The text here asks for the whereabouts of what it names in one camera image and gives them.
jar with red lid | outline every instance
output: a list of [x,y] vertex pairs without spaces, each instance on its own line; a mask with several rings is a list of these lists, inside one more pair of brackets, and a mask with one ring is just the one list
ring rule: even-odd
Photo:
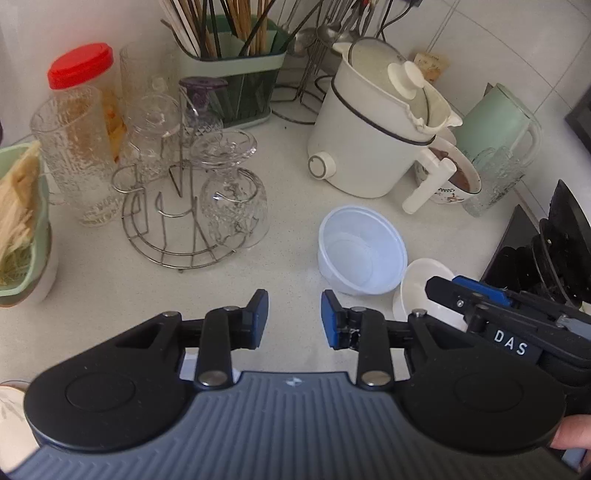
[[117,161],[126,129],[115,94],[113,49],[106,43],[90,43],[70,50],[51,64],[47,79],[52,90],[63,90],[84,84],[97,87],[102,92],[111,153]]

food in basket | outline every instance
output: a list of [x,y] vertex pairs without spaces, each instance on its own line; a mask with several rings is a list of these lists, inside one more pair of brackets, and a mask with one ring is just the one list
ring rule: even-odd
[[33,143],[0,179],[0,285],[18,283],[31,261],[35,234],[39,142]]

black rubber ring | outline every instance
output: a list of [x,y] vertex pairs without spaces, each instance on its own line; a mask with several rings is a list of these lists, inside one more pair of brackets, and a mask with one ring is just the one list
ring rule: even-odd
[[332,88],[332,90],[335,93],[336,97],[339,99],[339,102],[342,103],[343,105],[345,105],[345,107],[347,107],[351,111],[351,113],[354,113],[358,118],[360,118],[361,120],[363,120],[368,125],[371,125],[376,130],[379,130],[383,134],[386,134],[389,137],[395,138],[396,140],[400,140],[401,142],[409,143],[411,145],[419,145],[420,147],[426,147],[427,145],[431,145],[433,143],[433,140],[435,140],[435,135],[433,135],[432,138],[430,138],[429,140],[426,140],[424,142],[421,142],[421,141],[418,141],[418,140],[410,140],[409,138],[401,137],[400,135],[397,135],[397,134],[395,134],[395,133],[393,133],[393,132],[391,132],[389,130],[386,130],[384,127],[381,127],[378,124],[372,122],[364,114],[358,112],[357,110],[355,110],[355,108],[353,108],[352,106],[350,106],[348,104],[348,102],[342,97],[342,95],[335,88],[335,78],[334,77],[333,77],[332,81],[330,82],[330,87]]

red lid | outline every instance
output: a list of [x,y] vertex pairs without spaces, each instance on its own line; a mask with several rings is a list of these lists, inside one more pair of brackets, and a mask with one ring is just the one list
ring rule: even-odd
[[70,50],[51,64],[47,79],[52,90],[88,82],[113,65],[113,49],[106,43],[90,43]]

brown liquid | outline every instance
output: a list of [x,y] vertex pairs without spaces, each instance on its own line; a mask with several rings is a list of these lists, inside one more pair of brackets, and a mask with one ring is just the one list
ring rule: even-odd
[[439,160],[449,158],[452,162],[454,162],[456,165],[456,172],[452,175],[449,181],[459,189],[464,190],[464,192],[470,192],[470,182],[468,181],[468,177],[466,177],[466,174],[463,172],[457,162],[449,156],[449,153],[432,147],[429,147],[429,150],[431,150]]

